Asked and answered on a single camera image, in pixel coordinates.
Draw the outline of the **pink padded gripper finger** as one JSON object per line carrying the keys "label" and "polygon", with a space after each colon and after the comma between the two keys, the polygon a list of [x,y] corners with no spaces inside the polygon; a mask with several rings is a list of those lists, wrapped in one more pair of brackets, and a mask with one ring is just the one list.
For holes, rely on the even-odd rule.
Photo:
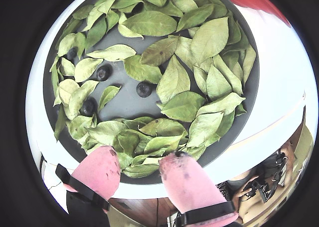
{"label": "pink padded gripper finger", "polygon": [[200,164],[175,151],[159,161],[159,171],[169,200],[180,215],[177,227],[237,227],[238,213],[221,194]]}
{"label": "pink padded gripper finger", "polygon": [[66,205],[76,227],[109,227],[109,199],[119,187],[121,170],[112,146],[100,146],[70,174],[58,164],[55,174],[66,189]]}

